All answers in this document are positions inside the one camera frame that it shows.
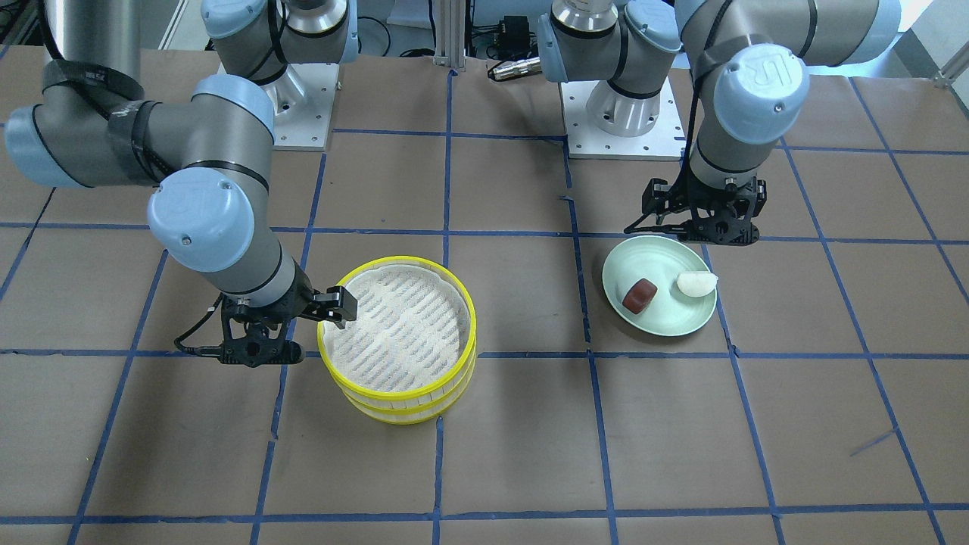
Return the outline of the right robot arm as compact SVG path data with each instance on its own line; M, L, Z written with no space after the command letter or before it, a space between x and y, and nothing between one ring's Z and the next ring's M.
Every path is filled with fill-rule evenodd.
M186 103L150 100L139 83L135 1L41 1L49 55L42 100L15 110L5 145L32 182L53 188L146 186L148 226L169 255L219 296L223 339L176 349L249 366L291 365L288 338L302 318L344 328L357 300L342 286L316 290L267 220L276 100L266 87L291 65L357 55L353 1L204 1L201 18L224 71Z

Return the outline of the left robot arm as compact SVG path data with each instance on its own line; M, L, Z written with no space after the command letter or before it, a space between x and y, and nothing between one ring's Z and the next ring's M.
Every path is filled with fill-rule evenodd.
M654 111L675 55L685 53L693 94L681 171L652 179L633 232L745 246L765 206L758 170L796 123L813 66L878 58L899 28L897 1L553 1L537 28L542 70L555 83L596 82L598 124L620 107Z

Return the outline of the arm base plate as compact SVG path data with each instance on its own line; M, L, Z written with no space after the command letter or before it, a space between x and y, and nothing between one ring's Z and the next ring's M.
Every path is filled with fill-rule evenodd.
M560 83L569 156L574 159L678 161L686 137L669 78L660 93L625 106L618 97L601 111L590 100L596 82Z
M277 151L325 151L339 89L338 64L290 64L262 90L273 100Z

